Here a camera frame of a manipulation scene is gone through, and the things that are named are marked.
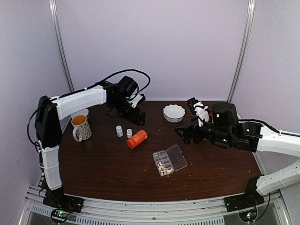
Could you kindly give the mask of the shorter small white bottle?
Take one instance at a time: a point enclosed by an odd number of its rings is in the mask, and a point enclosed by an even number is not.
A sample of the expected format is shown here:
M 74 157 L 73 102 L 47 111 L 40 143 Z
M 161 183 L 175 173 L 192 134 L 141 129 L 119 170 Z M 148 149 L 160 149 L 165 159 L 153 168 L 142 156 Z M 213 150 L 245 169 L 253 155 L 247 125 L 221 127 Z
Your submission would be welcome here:
M 132 129 L 128 128 L 126 130 L 126 134 L 127 134 L 127 139 L 130 139 L 133 136 L 133 131 Z

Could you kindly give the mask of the orange pill bottle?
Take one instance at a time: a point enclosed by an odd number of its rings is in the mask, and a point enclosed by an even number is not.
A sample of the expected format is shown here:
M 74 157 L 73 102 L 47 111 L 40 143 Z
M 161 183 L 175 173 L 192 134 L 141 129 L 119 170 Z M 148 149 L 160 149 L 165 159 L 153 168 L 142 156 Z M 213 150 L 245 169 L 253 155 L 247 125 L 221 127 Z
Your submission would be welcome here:
M 147 138 L 148 138 L 147 132 L 145 130 L 140 130 L 135 135 L 133 135 L 131 138 L 129 138 L 126 141 L 126 144 L 130 149 L 133 150 L 138 145 L 143 143 Z

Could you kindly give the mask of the clear plastic pill organizer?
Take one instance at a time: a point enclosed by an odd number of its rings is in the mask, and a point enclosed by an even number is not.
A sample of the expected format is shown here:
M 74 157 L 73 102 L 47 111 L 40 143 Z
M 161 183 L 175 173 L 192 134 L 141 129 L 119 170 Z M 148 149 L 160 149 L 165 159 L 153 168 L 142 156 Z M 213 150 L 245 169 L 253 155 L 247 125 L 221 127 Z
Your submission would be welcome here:
M 156 168 L 158 163 L 161 162 L 166 167 L 165 170 L 172 170 L 173 173 L 182 170 L 188 166 L 185 156 L 177 144 L 171 146 L 166 150 L 154 152 L 152 154 L 152 157 Z

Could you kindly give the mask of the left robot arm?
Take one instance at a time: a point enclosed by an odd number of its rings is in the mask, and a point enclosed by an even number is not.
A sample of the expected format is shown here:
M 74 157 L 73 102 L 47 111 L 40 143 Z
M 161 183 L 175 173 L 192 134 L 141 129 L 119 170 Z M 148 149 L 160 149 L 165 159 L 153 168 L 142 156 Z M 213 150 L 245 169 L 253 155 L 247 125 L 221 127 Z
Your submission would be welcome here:
M 96 105 L 107 105 L 117 115 L 137 126 L 145 124 L 146 113 L 138 105 L 145 95 L 138 91 L 136 81 L 128 76 L 118 83 L 100 81 L 89 87 L 60 96 L 42 96 L 39 99 L 34 128 L 37 140 L 33 142 L 41 156 L 41 170 L 50 190 L 49 200 L 57 208 L 67 204 L 67 197 L 57 189 L 62 187 L 59 171 L 59 149 L 62 140 L 60 122 L 72 114 Z

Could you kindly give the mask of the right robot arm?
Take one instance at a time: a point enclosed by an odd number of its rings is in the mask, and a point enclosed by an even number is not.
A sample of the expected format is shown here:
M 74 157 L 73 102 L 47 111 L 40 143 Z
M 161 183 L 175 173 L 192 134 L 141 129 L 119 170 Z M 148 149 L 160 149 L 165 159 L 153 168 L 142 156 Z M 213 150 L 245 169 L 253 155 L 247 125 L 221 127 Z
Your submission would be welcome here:
M 189 125 L 175 129 L 185 144 L 206 139 L 224 149 L 300 156 L 298 133 L 278 130 L 262 120 L 239 119 L 234 104 L 217 102 L 207 107 L 192 98 L 187 105 L 195 118 Z

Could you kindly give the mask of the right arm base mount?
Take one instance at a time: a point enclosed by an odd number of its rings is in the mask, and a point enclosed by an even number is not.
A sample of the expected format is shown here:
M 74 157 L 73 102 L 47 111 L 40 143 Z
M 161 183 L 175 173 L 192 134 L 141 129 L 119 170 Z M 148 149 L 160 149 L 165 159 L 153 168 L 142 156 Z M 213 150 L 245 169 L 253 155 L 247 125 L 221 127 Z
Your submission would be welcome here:
M 243 222 L 255 222 L 258 219 L 257 206 L 264 203 L 264 197 L 256 190 L 259 178 L 259 176 L 251 178 L 247 182 L 246 189 L 243 194 L 224 198 L 227 212 L 251 208 L 248 212 L 242 212 L 240 214 L 240 219 Z

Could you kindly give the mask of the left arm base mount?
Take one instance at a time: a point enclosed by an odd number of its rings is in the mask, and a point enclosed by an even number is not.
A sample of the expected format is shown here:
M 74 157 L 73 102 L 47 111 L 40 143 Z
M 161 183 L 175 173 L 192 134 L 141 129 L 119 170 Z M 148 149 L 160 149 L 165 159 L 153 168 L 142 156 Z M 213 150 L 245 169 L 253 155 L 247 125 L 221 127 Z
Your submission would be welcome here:
M 50 213 L 50 219 L 56 225 L 65 223 L 71 213 L 80 213 L 82 211 L 84 203 L 82 198 L 65 195 L 63 187 L 50 190 L 45 177 L 43 177 L 41 188 L 46 191 L 43 204 L 53 208 Z

